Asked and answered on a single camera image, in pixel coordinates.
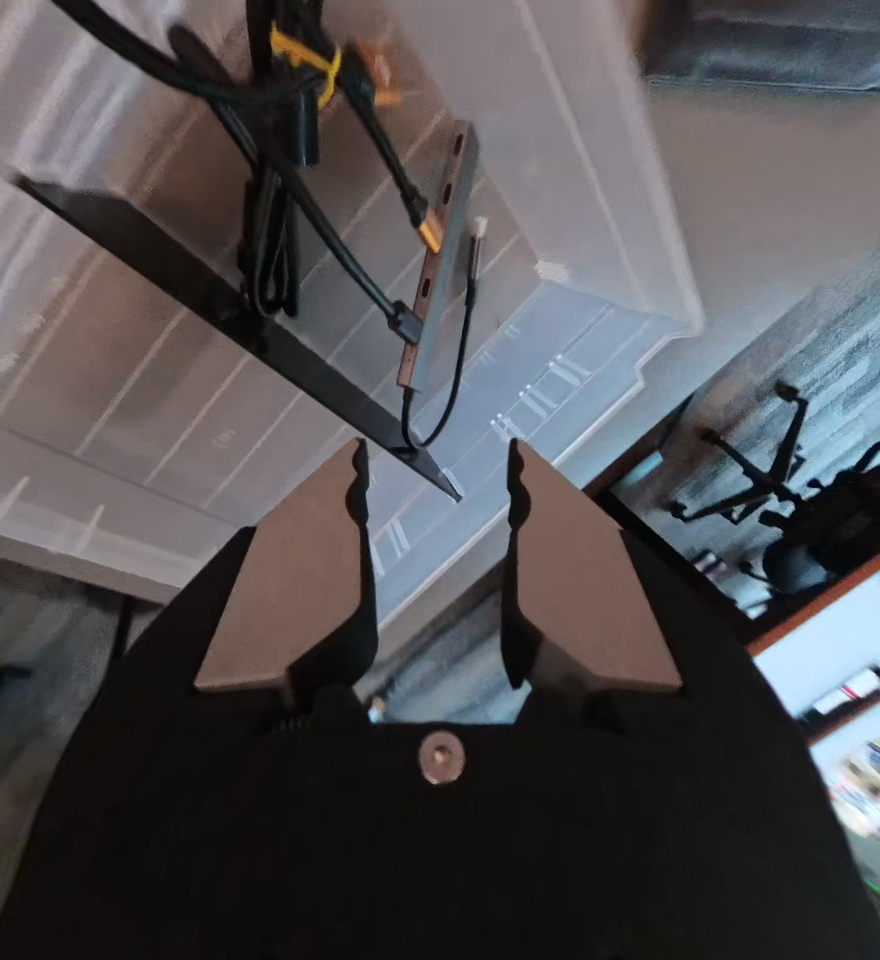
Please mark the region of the clear plastic bin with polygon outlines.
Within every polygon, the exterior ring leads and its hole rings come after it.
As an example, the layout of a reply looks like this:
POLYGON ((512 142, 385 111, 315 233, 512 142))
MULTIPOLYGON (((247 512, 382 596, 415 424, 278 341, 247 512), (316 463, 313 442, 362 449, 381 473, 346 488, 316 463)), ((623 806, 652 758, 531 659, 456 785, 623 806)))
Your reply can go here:
MULTIPOLYGON (((399 88, 381 113, 436 201, 458 119, 481 144, 480 297, 431 455, 453 502, 371 449, 391 621, 492 532, 509 441, 568 476, 703 311, 634 55, 636 2, 325 2, 399 88)), ((0 536, 181 588, 356 430, 14 185, 131 204, 227 282, 248 168, 203 102, 50 2, 0 2, 0 536)))

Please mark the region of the grey usb hub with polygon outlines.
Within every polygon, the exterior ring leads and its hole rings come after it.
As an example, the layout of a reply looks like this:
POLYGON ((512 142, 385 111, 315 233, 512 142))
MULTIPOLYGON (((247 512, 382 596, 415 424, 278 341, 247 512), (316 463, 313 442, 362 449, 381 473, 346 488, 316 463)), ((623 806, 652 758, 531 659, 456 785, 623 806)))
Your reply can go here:
POLYGON ((404 347, 398 368, 397 384, 403 390, 421 393, 429 381, 434 350, 460 262, 461 243, 467 232, 467 213, 479 156, 480 144, 474 125, 465 119, 457 120, 433 208, 442 230, 441 246, 438 252, 428 252, 424 257, 413 303, 413 312, 422 322, 421 337, 418 343, 404 347))

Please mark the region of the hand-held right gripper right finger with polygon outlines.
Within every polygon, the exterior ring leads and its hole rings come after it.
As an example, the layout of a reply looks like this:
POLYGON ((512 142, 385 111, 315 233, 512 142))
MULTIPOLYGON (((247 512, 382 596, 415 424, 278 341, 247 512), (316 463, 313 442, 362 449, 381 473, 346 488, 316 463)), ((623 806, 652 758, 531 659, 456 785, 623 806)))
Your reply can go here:
POLYGON ((683 681, 623 529, 525 441, 509 443, 500 652, 513 689, 571 704, 683 681))

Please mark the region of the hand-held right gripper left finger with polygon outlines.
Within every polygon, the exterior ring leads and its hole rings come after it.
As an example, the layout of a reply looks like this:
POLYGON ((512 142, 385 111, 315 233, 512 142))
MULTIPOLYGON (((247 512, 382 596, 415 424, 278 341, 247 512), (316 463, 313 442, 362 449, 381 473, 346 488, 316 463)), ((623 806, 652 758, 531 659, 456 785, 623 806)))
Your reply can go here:
POLYGON ((194 678, 202 694, 279 693, 310 707, 352 689, 379 646, 369 452, 347 441, 255 527, 194 678))

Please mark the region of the white wood-edged panel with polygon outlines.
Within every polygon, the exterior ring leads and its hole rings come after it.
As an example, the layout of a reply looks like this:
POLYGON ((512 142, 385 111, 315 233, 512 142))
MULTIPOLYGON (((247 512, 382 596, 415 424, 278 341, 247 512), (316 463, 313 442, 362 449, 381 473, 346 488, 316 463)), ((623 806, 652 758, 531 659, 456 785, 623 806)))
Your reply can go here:
POLYGON ((808 747, 880 705, 880 553, 747 646, 808 747))

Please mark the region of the black divider panel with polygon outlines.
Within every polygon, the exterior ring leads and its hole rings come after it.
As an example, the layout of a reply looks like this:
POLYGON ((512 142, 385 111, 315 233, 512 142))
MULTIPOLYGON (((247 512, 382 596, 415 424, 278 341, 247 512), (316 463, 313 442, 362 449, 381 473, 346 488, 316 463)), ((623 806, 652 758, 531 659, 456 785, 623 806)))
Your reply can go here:
POLYGON ((397 415, 292 332, 255 317, 239 290, 129 199, 21 173, 11 183, 453 501, 463 498, 430 453, 402 445, 397 415))

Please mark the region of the black office chair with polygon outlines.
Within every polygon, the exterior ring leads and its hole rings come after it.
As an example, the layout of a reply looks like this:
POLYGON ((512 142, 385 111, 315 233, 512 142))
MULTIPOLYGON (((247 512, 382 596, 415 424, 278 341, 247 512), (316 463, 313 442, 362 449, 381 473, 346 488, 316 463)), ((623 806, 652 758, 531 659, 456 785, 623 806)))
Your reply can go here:
POLYGON ((804 464, 798 441, 809 402, 781 380, 773 392, 795 411, 770 467, 759 468, 717 431, 703 428, 699 438, 732 460, 750 486, 698 510, 690 511, 676 500, 667 510, 684 523, 716 516, 739 525, 755 517, 760 525, 779 531, 780 537, 763 551, 761 573, 747 560, 738 569, 780 597, 824 588, 880 554, 880 441, 830 484, 808 481, 813 495, 804 498, 789 483, 804 464))

